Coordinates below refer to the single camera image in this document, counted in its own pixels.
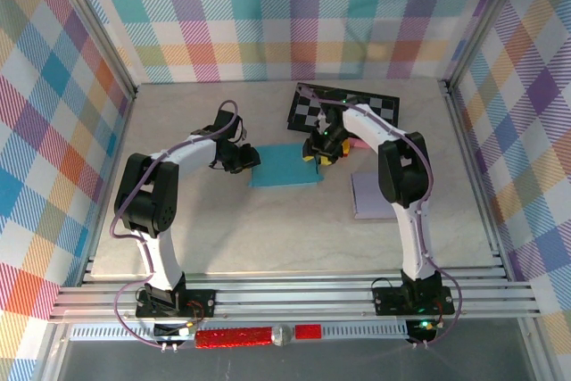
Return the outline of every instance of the plaid wall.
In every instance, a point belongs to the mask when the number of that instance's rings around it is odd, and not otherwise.
[[[131,72],[153,83],[442,78],[487,2],[92,1]]]
[[[460,85],[501,239],[571,379],[571,0],[508,0]]]
[[[31,376],[127,107],[68,0],[0,0],[0,380]]]

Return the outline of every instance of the purple cable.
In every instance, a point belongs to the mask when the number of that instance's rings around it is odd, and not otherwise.
[[[406,137],[404,134],[397,131],[396,128],[391,127],[391,126],[387,126],[376,115],[375,116],[369,115],[368,111],[361,109],[360,107],[357,107],[357,106],[352,105],[352,104],[337,102],[335,100],[327,100],[325,98],[318,98],[314,95],[307,95],[304,93],[305,93],[304,91],[299,92],[299,94],[302,97],[313,98],[314,100],[316,100],[320,104],[322,104],[322,103],[323,104],[334,104],[334,105],[338,105],[338,106],[348,107],[348,108],[353,109],[354,111],[357,111],[360,114],[366,116],[367,118],[370,118],[377,125],[379,125],[382,129],[384,129],[387,133],[389,133],[395,137],[400,138],[404,143],[406,143],[409,147],[411,147],[412,150],[418,155],[418,158],[420,158],[422,164],[424,165],[424,167],[426,169],[426,173],[428,175],[428,188],[426,189],[426,192],[422,196],[422,198],[420,198],[418,200],[417,210],[416,210],[416,212],[417,212],[417,225],[418,225],[418,238],[419,238],[418,241],[420,243],[420,251],[421,251],[422,257],[425,259],[425,261],[429,265],[431,265],[436,271],[440,272],[443,276],[448,278],[454,284],[454,287],[456,287],[456,290],[458,290],[458,308],[456,309],[456,313],[454,314],[454,319],[452,320],[452,323],[450,324],[450,326],[446,329],[446,331],[442,335],[440,335],[437,338],[435,338],[434,340],[430,341],[430,344],[435,344],[435,343],[441,341],[443,338],[445,338],[452,331],[452,329],[458,323],[458,319],[459,319],[460,314],[462,312],[462,304],[464,302],[464,299],[462,296],[462,289],[460,287],[460,284],[458,283],[458,280],[456,278],[454,278],[453,276],[451,276],[444,269],[442,269],[438,265],[436,265],[436,263],[432,260],[432,257],[430,257],[430,255],[428,254],[428,251],[426,250],[425,238],[424,238],[424,234],[422,231],[422,203],[424,203],[426,200],[428,200],[428,198],[430,197],[430,194],[432,194],[432,189],[433,189],[433,185],[434,185],[434,175],[432,172],[432,168],[430,167],[430,163],[428,162],[428,159],[425,157],[425,155],[420,150],[420,148],[418,146],[416,146],[408,137]]]
[[[119,314],[119,310],[117,308],[118,304],[119,304],[119,299],[121,297],[121,295],[130,287],[132,286],[138,286],[138,285],[143,285],[145,283],[148,283],[149,281],[151,281],[151,278],[153,278],[153,274],[154,274],[154,265],[153,265],[153,260],[151,259],[151,254],[149,253],[149,249],[146,245],[145,240],[141,237],[141,236],[136,236],[135,234],[117,234],[115,232],[115,227],[117,226],[117,222],[119,222],[119,219],[121,218],[121,216],[123,215],[123,213],[125,212],[125,210],[127,209],[128,205],[131,204],[131,202],[133,201],[133,199],[135,198],[135,195],[137,195],[137,192],[139,192],[139,190],[141,189],[141,187],[143,187],[143,185],[145,184],[146,180],[149,178],[149,176],[151,176],[151,173],[153,172],[153,170],[155,169],[155,167],[159,164],[159,162],[161,162],[162,160],[164,160],[167,156],[171,155],[172,153],[176,152],[178,149],[188,146],[188,145],[193,145],[194,143],[198,143],[198,142],[202,142],[204,140],[208,140],[211,139],[215,136],[218,136],[222,133],[224,133],[227,129],[229,129],[232,124],[234,124],[234,122],[236,121],[236,118],[238,117],[238,105],[236,104],[236,102],[234,100],[226,100],[224,102],[222,102],[222,104],[219,106],[218,110],[222,109],[222,107],[224,107],[224,105],[226,104],[232,104],[234,106],[234,115],[232,116],[232,119],[230,120],[230,122],[225,125],[224,127],[222,127],[221,129],[219,129],[218,131],[215,131],[213,133],[210,133],[207,136],[199,136],[197,138],[194,138],[192,140],[187,140],[181,143],[178,143],[174,146],[172,146],[169,150],[167,151],[163,151],[161,153],[161,155],[159,155],[149,166],[149,168],[146,170],[145,174],[143,175],[143,177],[141,177],[141,179],[138,181],[137,185],[133,188],[133,190],[131,191],[131,193],[128,195],[128,197],[125,199],[125,201],[123,202],[123,204],[121,205],[121,207],[117,210],[117,213],[115,213],[115,217],[113,218],[111,225],[109,226],[109,233],[113,238],[117,238],[117,239],[123,239],[123,238],[133,238],[135,240],[137,240],[138,243],[141,244],[141,246],[143,247],[143,250],[145,252],[145,258],[149,267],[149,272],[151,273],[147,278],[145,278],[144,280],[137,280],[134,281],[132,283],[128,283],[126,285],[124,285],[121,289],[119,289],[119,292],[117,292],[117,294],[115,295],[115,299],[113,300],[113,312],[115,313],[115,317],[117,317],[117,320],[119,321],[119,323],[123,326],[123,328],[125,328],[125,330],[127,330],[132,336],[134,336],[138,341],[147,344],[147,345],[151,345],[152,347],[156,347],[156,348],[162,348],[160,345],[158,345],[157,343],[153,342],[153,341],[149,341],[148,339],[144,339],[142,336],[138,335],[136,332],[134,332],[129,326],[127,326],[127,323],[125,323],[125,321],[123,321],[123,318],[120,316]]]

